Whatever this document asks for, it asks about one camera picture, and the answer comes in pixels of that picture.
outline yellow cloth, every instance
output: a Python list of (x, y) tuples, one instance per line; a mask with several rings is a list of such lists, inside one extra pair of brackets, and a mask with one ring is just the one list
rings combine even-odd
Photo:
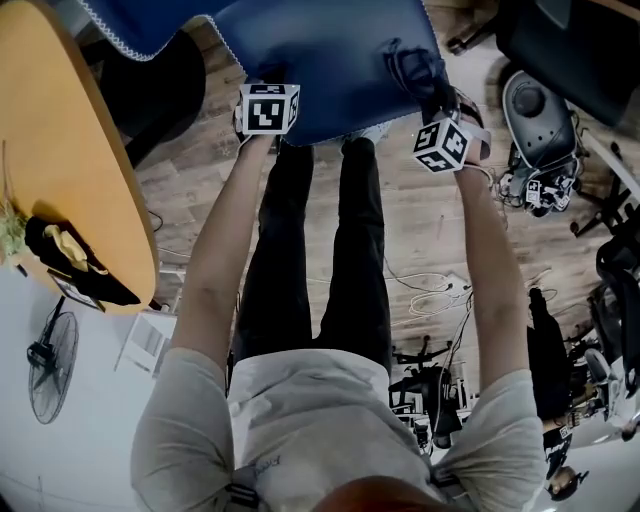
[(60, 252), (67, 257), (74, 268), (82, 272), (88, 272), (91, 269), (103, 276), (109, 273), (106, 270), (97, 269), (87, 261), (87, 253), (68, 231), (60, 231), (60, 227), (50, 224), (44, 228), (44, 234), (53, 238)]

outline gray t-shirt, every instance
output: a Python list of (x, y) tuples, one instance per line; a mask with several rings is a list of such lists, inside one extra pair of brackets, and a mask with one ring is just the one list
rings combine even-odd
[(385, 369), (358, 355), (294, 350), (238, 363), (227, 399), (213, 361), (172, 349), (134, 440), (139, 506), (222, 511), (233, 482), (254, 489), (260, 509), (306, 511), (333, 489), (374, 475), (450, 501), (430, 483), (437, 473), (457, 477), (481, 512), (531, 508), (546, 463), (529, 371), (482, 393), (434, 468), (389, 409), (388, 386)]

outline black pants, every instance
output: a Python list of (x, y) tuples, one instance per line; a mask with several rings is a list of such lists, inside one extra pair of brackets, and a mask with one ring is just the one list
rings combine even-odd
[(326, 348), (359, 354), (391, 370), (384, 219), (375, 147), (361, 138), (347, 143), (343, 152), (340, 224), (320, 335), (311, 337), (304, 241), (313, 148), (283, 142), (260, 207), (260, 238), (232, 345), (235, 362), (272, 352)]
[(540, 290), (534, 288), (530, 295), (533, 329), (527, 328), (529, 366), (538, 416), (544, 421), (569, 411), (572, 365), (564, 348), (560, 326), (547, 311), (547, 303)]

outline white wall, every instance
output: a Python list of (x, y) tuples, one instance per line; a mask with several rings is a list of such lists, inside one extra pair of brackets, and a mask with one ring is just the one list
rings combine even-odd
[(611, 428), (594, 418), (576, 429), (567, 464), (589, 476), (568, 500), (553, 503), (546, 491), (536, 500), (533, 512), (627, 512), (640, 496), (640, 436), (593, 443)]
[(133, 318), (66, 302), (79, 324), (76, 365), (60, 415), (45, 426), (31, 411), (25, 351), (57, 300), (0, 268), (0, 493), (15, 512), (136, 510), (129, 451), (153, 381), (132, 364), (113, 371)]

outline orange table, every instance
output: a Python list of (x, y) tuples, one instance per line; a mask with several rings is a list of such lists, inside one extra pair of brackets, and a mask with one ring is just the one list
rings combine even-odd
[[(70, 221), (141, 301), (105, 302), (106, 312), (143, 309), (158, 270), (149, 215), (98, 86), (48, 6), (14, 0), (0, 7), (0, 70), (0, 140), (14, 205), (27, 216)], [(0, 196), (2, 182), (0, 172)], [(36, 258), (21, 263), (58, 289)]]
[(640, 8), (632, 6), (632, 2), (627, 0), (626, 2), (622, 2), (620, 0), (591, 0), (600, 5), (604, 5), (605, 7), (609, 7), (609, 9), (613, 9), (614, 11), (618, 11), (620, 14), (624, 14), (625, 16), (632, 18), (636, 21), (640, 21)]

